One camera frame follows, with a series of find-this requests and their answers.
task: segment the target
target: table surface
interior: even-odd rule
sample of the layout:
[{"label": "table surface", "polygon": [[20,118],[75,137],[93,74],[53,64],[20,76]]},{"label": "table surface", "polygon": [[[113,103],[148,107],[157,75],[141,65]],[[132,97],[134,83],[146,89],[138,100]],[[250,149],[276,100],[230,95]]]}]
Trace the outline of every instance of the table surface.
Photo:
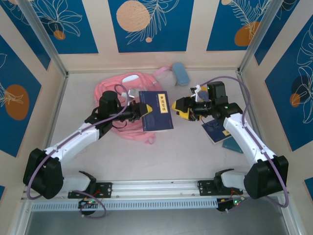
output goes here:
[{"label": "table surface", "polygon": [[[190,95],[190,86],[221,75],[236,77],[234,70],[187,72],[190,85],[184,87],[175,86],[176,79],[171,71],[156,77],[168,92],[170,104]],[[91,114],[95,108],[93,93],[99,82],[124,73],[127,71],[70,74],[51,144],[69,136]],[[222,81],[229,102],[236,102],[244,109],[245,102],[239,84],[229,79]],[[174,111],[172,119],[174,129],[156,133],[156,142],[152,145],[125,140],[110,131],[83,149],[65,165],[63,171],[83,170],[102,181],[202,179],[213,178],[215,172],[228,168],[248,171],[249,165],[244,154],[222,148],[222,143],[214,145],[201,122],[181,119]]]}]

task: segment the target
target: book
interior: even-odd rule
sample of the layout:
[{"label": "book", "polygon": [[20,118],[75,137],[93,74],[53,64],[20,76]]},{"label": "book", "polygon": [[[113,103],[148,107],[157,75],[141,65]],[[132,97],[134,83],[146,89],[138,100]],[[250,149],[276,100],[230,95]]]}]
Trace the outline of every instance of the book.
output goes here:
[{"label": "book", "polygon": [[223,148],[227,148],[238,153],[244,153],[233,137],[224,140]]},{"label": "book", "polygon": [[152,112],[142,117],[143,131],[174,128],[166,91],[139,91],[139,100],[152,107]]},{"label": "book", "polygon": [[231,137],[231,134],[226,131],[225,128],[220,125],[217,120],[209,121],[203,124],[202,127],[214,144]]}]

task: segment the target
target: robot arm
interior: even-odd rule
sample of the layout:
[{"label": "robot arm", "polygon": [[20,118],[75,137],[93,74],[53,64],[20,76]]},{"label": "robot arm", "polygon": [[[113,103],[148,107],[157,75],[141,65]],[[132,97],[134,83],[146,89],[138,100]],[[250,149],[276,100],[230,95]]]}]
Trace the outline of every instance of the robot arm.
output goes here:
[{"label": "robot arm", "polygon": [[89,194],[93,194],[96,183],[94,177],[83,171],[80,171],[79,174],[65,176],[62,167],[86,146],[102,138],[112,128],[113,121],[134,122],[152,111],[149,105],[133,101],[119,116],[97,124],[99,121],[116,116],[123,108],[117,98],[117,93],[104,92],[99,100],[99,107],[92,111],[92,114],[77,131],[52,147],[45,150],[35,149],[30,153],[23,182],[28,185],[39,163],[47,154],[55,150],[36,174],[31,188],[46,199],[54,197],[61,191],[88,190]]},{"label": "robot arm", "polygon": [[253,199],[257,199],[282,190],[282,186],[265,157],[266,152],[278,169],[285,185],[288,173],[288,161],[284,156],[277,157],[256,135],[245,120],[243,112],[236,103],[228,103],[223,82],[213,82],[207,85],[210,100],[197,102],[196,97],[183,97],[177,100],[172,109],[187,120],[196,121],[211,115],[230,132],[244,152],[249,164],[249,172],[237,172],[233,169],[217,172],[215,182],[217,187],[238,188],[247,191]]}]

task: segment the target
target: blue sponge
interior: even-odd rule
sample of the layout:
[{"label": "blue sponge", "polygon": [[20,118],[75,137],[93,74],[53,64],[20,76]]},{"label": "blue sponge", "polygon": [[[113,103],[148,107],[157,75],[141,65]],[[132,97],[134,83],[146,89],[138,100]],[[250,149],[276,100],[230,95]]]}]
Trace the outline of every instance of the blue sponge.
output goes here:
[{"label": "blue sponge", "polygon": [[189,84],[190,79],[184,68],[184,65],[181,62],[174,63],[172,65],[172,70],[176,76],[177,83],[181,86],[186,86]]}]

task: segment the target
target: white line drawing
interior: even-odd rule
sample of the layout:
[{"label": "white line drawing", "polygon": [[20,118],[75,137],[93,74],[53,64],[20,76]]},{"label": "white line drawing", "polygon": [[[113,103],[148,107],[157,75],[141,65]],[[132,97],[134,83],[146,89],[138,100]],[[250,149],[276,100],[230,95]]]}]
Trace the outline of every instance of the white line drawing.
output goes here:
[{"label": "white line drawing", "polygon": [[[7,57],[6,54],[0,54],[0,69],[5,63],[6,57]],[[16,96],[11,94],[0,83],[0,107],[2,107],[6,102],[10,104],[10,101],[23,104],[23,101],[21,100],[22,97],[23,95]]]},{"label": "white line drawing", "polygon": [[223,5],[229,5],[233,8],[235,17],[241,21],[241,25],[249,29],[249,38],[251,39],[256,31],[255,25],[266,12],[272,0],[259,0],[256,7],[252,8],[250,0],[222,0]]},{"label": "white line drawing", "polygon": [[303,123],[313,120],[313,23],[304,35],[297,56],[298,72],[301,76],[301,85],[291,98],[291,105],[297,107],[303,104]]},{"label": "white line drawing", "polygon": [[[165,14],[172,11],[178,3],[179,0],[129,0],[123,3],[116,16],[120,26],[128,32],[126,38],[130,40],[127,45],[136,40],[150,43],[158,31],[162,30],[162,25],[166,26]],[[124,18],[125,12],[128,13],[127,18]]]},{"label": "white line drawing", "polygon": [[21,9],[19,8],[19,6],[16,4],[15,1],[12,1],[12,0],[1,0],[1,1],[5,5],[5,7],[10,10],[12,15],[16,19],[22,21],[26,25],[29,25],[27,19],[25,18],[24,14],[22,13]]},{"label": "white line drawing", "polygon": [[297,0],[291,0],[291,1],[292,2],[289,2],[286,0],[283,1],[282,5],[280,6],[276,14],[276,17],[278,19],[281,19],[283,11],[291,11],[294,8],[295,4],[297,3]]},{"label": "white line drawing", "polygon": [[[7,3],[6,6],[15,18],[29,25],[20,8],[12,3],[13,0],[1,1]],[[80,30],[75,24],[79,23],[83,16],[69,11],[67,0],[29,1],[48,34],[54,35],[59,40],[65,39],[65,32],[75,34],[77,37],[80,36]]]}]

